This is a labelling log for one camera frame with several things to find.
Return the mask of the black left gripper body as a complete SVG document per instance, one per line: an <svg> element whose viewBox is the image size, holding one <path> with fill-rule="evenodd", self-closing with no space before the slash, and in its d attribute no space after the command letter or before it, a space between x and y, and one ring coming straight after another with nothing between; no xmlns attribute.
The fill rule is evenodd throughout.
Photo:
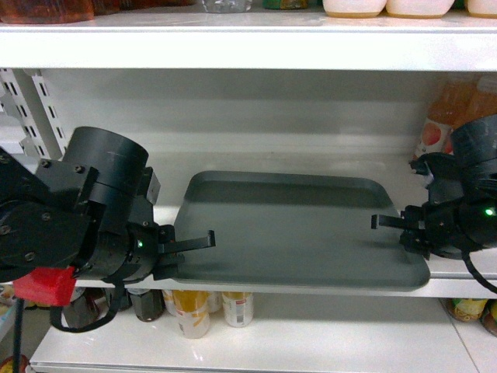
<svg viewBox="0 0 497 373"><path fill-rule="evenodd" d="M87 212L92 217L75 277L108 284L135 284L170 264L174 228L155 222L151 199L160 189L154 170L134 175L131 189L97 183Z"/></svg>

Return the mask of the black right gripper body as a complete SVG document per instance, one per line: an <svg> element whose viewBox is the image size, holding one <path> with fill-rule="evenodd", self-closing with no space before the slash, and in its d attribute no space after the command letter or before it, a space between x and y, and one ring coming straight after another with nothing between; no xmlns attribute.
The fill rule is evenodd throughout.
<svg viewBox="0 0 497 373"><path fill-rule="evenodd" d="M400 243L426 259L434 254L461 259L463 252L496 247L496 194L465 197L461 187L439 191L430 187L422 206L407 206L403 217L418 228L406 228Z"/></svg>

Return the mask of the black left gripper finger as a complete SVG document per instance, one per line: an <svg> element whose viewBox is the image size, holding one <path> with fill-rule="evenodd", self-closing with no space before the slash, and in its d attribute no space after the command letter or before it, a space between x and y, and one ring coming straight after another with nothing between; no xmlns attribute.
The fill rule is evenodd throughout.
<svg viewBox="0 0 497 373"><path fill-rule="evenodd" d="M197 239L187 239L178 242L167 242L165 244L166 253L182 253L197 249L206 249L210 247L215 247L215 232L209 230L207 236L197 238Z"/></svg>
<svg viewBox="0 0 497 373"><path fill-rule="evenodd" d="M183 254L162 254L153 268L154 280L174 278L178 274L178 267L185 262Z"/></svg>

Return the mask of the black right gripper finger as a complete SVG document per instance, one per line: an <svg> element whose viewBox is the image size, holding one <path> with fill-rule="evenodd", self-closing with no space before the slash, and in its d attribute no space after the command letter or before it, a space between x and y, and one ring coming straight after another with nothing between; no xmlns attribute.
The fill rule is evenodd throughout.
<svg viewBox="0 0 497 373"><path fill-rule="evenodd" d="M379 229L380 227L407 229L407 221L400 217L388 216L384 214L374 214L371 216L370 227Z"/></svg>

